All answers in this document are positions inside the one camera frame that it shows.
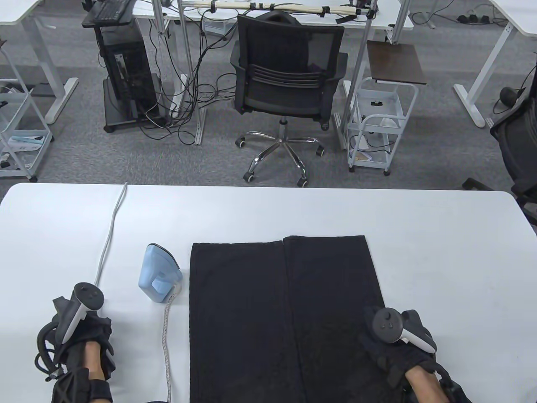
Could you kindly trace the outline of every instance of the chrome chair base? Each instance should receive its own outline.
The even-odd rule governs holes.
[[[291,144],[293,143],[312,143],[317,144],[317,151],[315,152],[316,155],[319,157],[322,157],[324,154],[324,147],[321,144],[321,142],[318,139],[315,139],[313,137],[300,137],[296,139],[289,139],[287,137],[287,119],[285,116],[283,116],[280,119],[280,130],[277,136],[271,136],[269,134],[265,134],[258,131],[251,131],[247,132],[246,135],[239,137],[235,144],[237,147],[242,148],[246,144],[246,137],[247,136],[255,136],[260,137],[262,139],[272,140],[273,143],[265,148],[263,151],[261,151],[259,154],[256,155],[256,157],[252,160],[252,163],[250,164],[250,168],[248,171],[244,174],[243,178],[246,182],[252,182],[254,179],[254,170],[261,163],[262,160],[264,160],[268,155],[272,154],[274,151],[276,151],[280,146],[282,146],[287,153],[291,156],[291,159],[293,160],[296,167],[300,170],[300,179],[296,183],[296,185],[300,188],[305,188],[308,185],[308,174],[306,173],[306,166],[298,156],[298,154],[293,150],[291,147]]]

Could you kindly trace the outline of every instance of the black office chair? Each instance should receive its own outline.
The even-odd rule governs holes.
[[[527,203],[537,203],[537,74],[527,97],[497,121],[490,134],[498,140],[505,167],[514,180],[511,191],[518,205],[528,221],[537,226],[537,214],[526,208]],[[473,178],[462,187],[492,190]]]
[[[318,156],[324,154],[324,147],[315,138],[288,138],[286,117],[313,119],[328,130],[333,96],[347,69],[347,54],[339,53],[344,28],[303,26],[282,11],[237,19],[239,41],[230,60],[237,72],[235,109],[240,114],[259,111],[281,116],[278,135],[251,131],[235,141],[241,148],[246,136],[274,142],[253,159],[244,180],[251,182],[256,166],[283,146],[300,169],[297,186],[303,188],[308,184],[306,168],[290,144],[317,144]]]

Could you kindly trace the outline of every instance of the black towel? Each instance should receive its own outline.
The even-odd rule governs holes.
[[[304,403],[282,242],[194,244],[190,402]]]
[[[400,402],[358,341],[364,306],[384,306],[365,237],[291,236],[284,247],[307,402]]]
[[[191,403],[398,403],[363,351],[384,306],[363,236],[194,244]]]

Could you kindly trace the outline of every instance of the keyboard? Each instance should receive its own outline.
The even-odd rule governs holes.
[[[99,12],[93,17],[94,23],[117,23],[131,0],[105,0]]]

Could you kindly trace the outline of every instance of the gray carpet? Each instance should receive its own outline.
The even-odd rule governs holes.
[[[413,8],[428,8],[429,1],[415,1]],[[482,1],[456,0],[442,13],[456,17]],[[487,12],[489,7],[478,9]],[[84,12],[77,1],[47,0],[37,13],[46,23],[57,26],[43,35],[64,78],[76,76],[80,83],[66,108],[51,129],[56,141],[51,144],[39,169],[40,182],[123,183],[166,185],[231,185],[244,186],[243,174],[254,155],[266,143],[251,141],[237,149],[234,140],[249,129],[274,132],[278,119],[259,113],[239,115],[228,101],[208,107],[205,135],[201,146],[185,146],[176,136],[162,141],[146,138],[137,128],[106,134],[103,131],[104,110],[102,80],[106,70],[97,60],[97,45],[92,30],[81,27]],[[290,119],[291,134],[314,135],[324,141],[323,158],[315,156],[315,147],[296,147],[310,172],[310,186],[326,188],[407,188],[457,189],[473,176],[495,189],[508,190],[512,183],[507,174],[497,142],[487,129],[472,123],[458,101],[452,85],[469,88],[502,32],[496,25],[464,26],[433,17],[438,28],[416,26],[403,33],[403,42],[416,45],[429,84],[420,94],[408,123],[391,176],[380,170],[356,169],[349,173],[345,154],[339,150],[332,131],[322,132],[318,124]],[[147,37],[149,25],[141,22]],[[197,49],[197,29],[189,24],[192,49]],[[32,49],[20,26],[1,27],[2,39],[8,40],[8,51],[31,82],[44,79]],[[361,31],[347,30],[342,51],[354,60]],[[378,33],[377,40],[382,40]],[[200,70],[200,82],[214,83],[216,77],[231,72],[229,52],[233,45],[210,51]],[[155,52],[146,41],[152,70],[156,71]],[[535,63],[537,41],[517,35],[505,46],[496,73],[492,76],[478,106],[485,116],[504,86],[519,87]],[[171,82],[168,58],[161,68],[164,82]],[[0,66],[0,74],[6,66]],[[343,92],[336,94],[335,108],[341,109]],[[40,100],[45,111],[49,101]],[[151,131],[152,135],[162,135]],[[256,171],[251,186],[295,186],[299,177],[291,160],[280,151],[269,157]],[[0,200],[18,180],[0,180]]]

